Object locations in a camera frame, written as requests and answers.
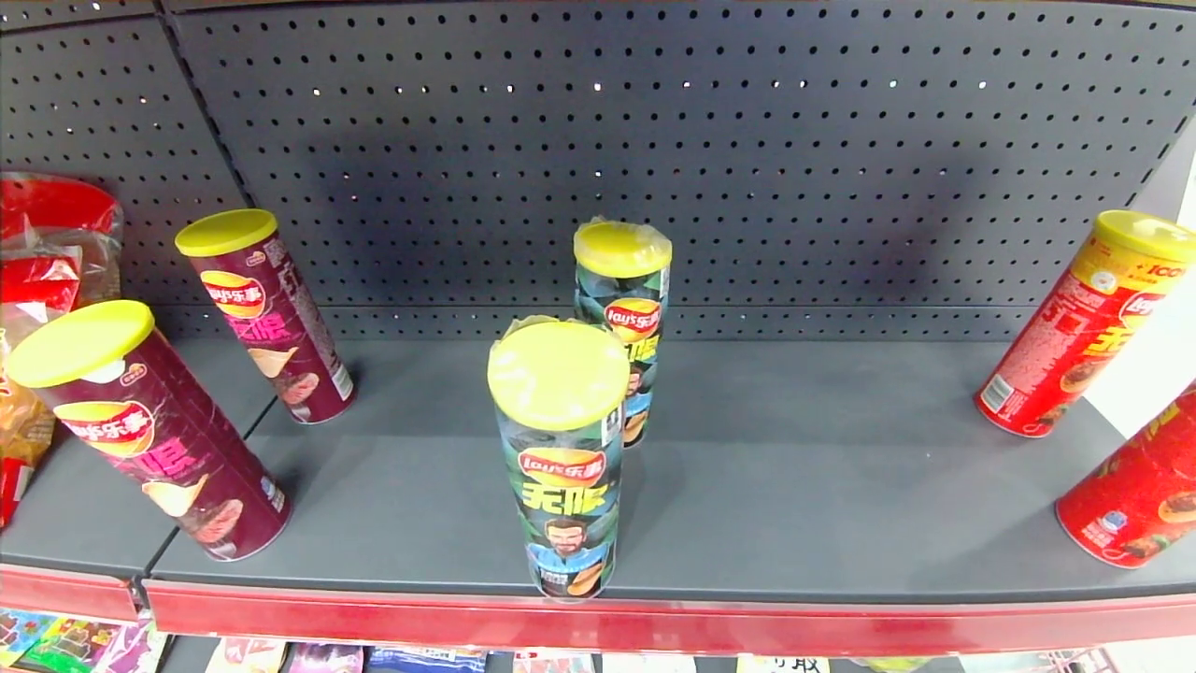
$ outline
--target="gray metal shelf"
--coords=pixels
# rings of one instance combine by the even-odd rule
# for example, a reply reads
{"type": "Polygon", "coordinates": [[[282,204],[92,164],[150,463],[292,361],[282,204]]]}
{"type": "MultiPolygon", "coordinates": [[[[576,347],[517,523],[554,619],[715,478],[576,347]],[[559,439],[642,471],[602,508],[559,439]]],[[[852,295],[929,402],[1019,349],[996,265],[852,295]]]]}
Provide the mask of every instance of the gray metal shelf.
{"type": "MultiPolygon", "coordinates": [[[[342,347],[356,406],[317,428],[274,409],[249,440],[292,485],[283,536],[234,564],[176,540],[152,575],[532,595],[487,345],[342,347]]],[[[605,596],[941,605],[1196,591],[1196,546],[1125,573],[1067,539],[1051,502],[1122,439],[1086,404],[1042,441],[989,426],[970,394],[1003,348],[667,344],[648,441],[624,458],[605,596]]]]}
{"type": "MultiPolygon", "coordinates": [[[[234,342],[181,339],[175,348],[216,403],[249,433],[274,391],[234,342]]],[[[94,449],[69,438],[37,470],[0,537],[8,564],[135,577],[146,573],[173,522],[94,449]]]]}

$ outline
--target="pegboard backing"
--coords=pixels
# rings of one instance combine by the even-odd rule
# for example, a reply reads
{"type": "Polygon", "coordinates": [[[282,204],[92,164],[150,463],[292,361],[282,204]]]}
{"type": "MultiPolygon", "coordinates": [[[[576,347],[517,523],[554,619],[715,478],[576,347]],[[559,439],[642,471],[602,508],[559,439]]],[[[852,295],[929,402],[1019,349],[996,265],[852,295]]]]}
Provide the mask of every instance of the pegboard backing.
{"type": "Polygon", "coordinates": [[[5,35],[0,62],[4,169],[79,177],[121,201],[126,295],[208,300],[175,232],[244,200],[158,19],[5,35]]]}
{"type": "MultiPolygon", "coordinates": [[[[324,306],[338,341],[498,339],[511,320],[530,313],[572,317],[569,306],[324,306]]],[[[670,339],[687,341],[869,341],[1005,342],[1032,310],[1009,307],[783,307],[673,306],[665,317],[670,339]]],[[[158,324],[171,338],[233,338],[224,317],[209,306],[157,306],[158,324]]]]}
{"type": "Polygon", "coordinates": [[[177,17],[329,305],[565,304],[579,219],[677,305],[1031,305],[1191,114],[1190,12],[452,2],[177,17]]]}
{"type": "Polygon", "coordinates": [[[147,0],[0,2],[0,32],[154,13],[147,0]]]}

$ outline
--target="purple chip can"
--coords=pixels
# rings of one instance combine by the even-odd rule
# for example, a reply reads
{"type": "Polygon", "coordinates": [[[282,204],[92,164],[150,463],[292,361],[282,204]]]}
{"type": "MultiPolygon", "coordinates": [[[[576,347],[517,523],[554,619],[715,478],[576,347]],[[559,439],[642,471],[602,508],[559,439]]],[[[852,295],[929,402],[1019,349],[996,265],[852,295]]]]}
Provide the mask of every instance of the purple chip can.
{"type": "Polygon", "coordinates": [[[12,351],[7,373],[212,558],[245,558],[286,526],[291,501],[145,304],[102,301],[47,323],[12,351]]]}
{"type": "Polygon", "coordinates": [[[323,423],[349,408],[353,379],[273,214],[206,216],[179,231],[175,245],[295,421],[323,423]]]}

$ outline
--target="can lid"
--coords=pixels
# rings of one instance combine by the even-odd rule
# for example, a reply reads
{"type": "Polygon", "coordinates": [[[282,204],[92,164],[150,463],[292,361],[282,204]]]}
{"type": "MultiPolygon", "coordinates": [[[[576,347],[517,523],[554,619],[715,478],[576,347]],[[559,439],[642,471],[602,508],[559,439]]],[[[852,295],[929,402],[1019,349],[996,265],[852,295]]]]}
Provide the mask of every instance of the can lid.
{"type": "Polygon", "coordinates": [[[610,331],[545,318],[508,331],[490,349],[486,378],[494,404],[512,421],[562,433],[618,409],[630,365],[610,331]]]}
{"type": "Polygon", "coordinates": [[[1196,231],[1136,210],[1105,210],[1097,215],[1098,238],[1139,252],[1177,262],[1196,262],[1196,231]]]}
{"type": "Polygon", "coordinates": [[[12,350],[5,371],[26,388],[78,381],[129,355],[153,326],[153,313],[141,301],[92,304],[37,328],[12,350]]]}
{"type": "Polygon", "coordinates": [[[647,275],[672,261],[672,241],[648,224],[593,219],[573,234],[573,255],[610,277],[647,275]]]}
{"type": "Polygon", "coordinates": [[[269,210],[243,208],[197,219],[175,235],[175,246],[188,257],[215,257],[243,250],[279,230],[269,210]]]}

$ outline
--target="plastic packaging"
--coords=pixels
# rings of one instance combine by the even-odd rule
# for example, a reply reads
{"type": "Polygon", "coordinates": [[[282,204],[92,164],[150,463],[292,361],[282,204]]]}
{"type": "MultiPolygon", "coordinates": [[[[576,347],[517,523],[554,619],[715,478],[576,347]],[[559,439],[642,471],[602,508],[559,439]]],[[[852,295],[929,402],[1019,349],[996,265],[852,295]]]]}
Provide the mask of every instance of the plastic packaging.
{"type": "Polygon", "coordinates": [[[69,311],[78,293],[79,257],[71,250],[5,258],[0,267],[0,528],[16,514],[54,436],[54,415],[32,391],[8,379],[7,361],[25,336],[69,311]]]}
{"type": "Polygon", "coordinates": [[[1196,262],[1196,231],[1105,210],[976,394],[1003,430],[1044,438],[1196,262]]]}
{"type": "Polygon", "coordinates": [[[1140,568],[1196,531],[1196,381],[1055,503],[1090,555],[1140,568]]]}
{"type": "Polygon", "coordinates": [[[588,653],[569,650],[517,651],[512,673],[594,673],[594,657],[588,653]]]}
{"type": "Polygon", "coordinates": [[[126,624],[112,637],[93,673],[154,673],[167,640],[148,617],[126,624]]]}
{"type": "Polygon", "coordinates": [[[929,656],[886,656],[873,659],[853,659],[860,666],[867,666],[877,673],[913,673],[926,666],[933,657],[929,656]]]}
{"type": "Polygon", "coordinates": [[[486,653],[469,649],[382,648],[370,650],[370,673],[486,673],[486,653]]]}
{"type": "Polygon", "coordinates": [[[291,501],[145,304],[120,299],[67,313],[31,334],[7,369],[212,558],[245,558],[286,526],[291,501]]]}
{"type": "Polygon", "coordinates": [[[361,673],[365,659],[358,646],[299,643],[287,673],[361,673]]]}
{"type": "Polygon", "coordinates": [[[490,349],[507,478],[544,595],[596,596],[614,570],[627,373],[612,334],[547,316],[490,349]]]}
{"type": "Polygon", "coordinates": [[[32,172],[0,173],[0,196],[6,252],[78,246],[80,305],[120,295],[124,213],[116,198],[78,179],[32,172]]]}
{"type": "Polygon", "coordinates": [[[61,619],[38,638],[16,667],[53,673],[91,673],[120,629],[115,624],[61,619]]]}
{"type": "Polygon", "coordinates": [[[286,641],[220,638],[205,673],[279,673],[287,654],[286,641]]]}
{"type": "Polygon", "coordinates": [[[578,319],[611,329],[631,366],[623,447],[643,439],[657,380],[657,349],[669,307],[672,243],[654,227],[594,218],[573,235],[578,319]]]}
{"type": "Polygon", "coordinates": [[[50,614],[0,610],[0,668],[12,666],[57,620],[50,614]]]}
{"type": "Polygon", "coordinates": [[[323,423],[353,403],[349,371],[267,210],[206,216],[175,237],[200,281],[299,423],[323,423]]]}

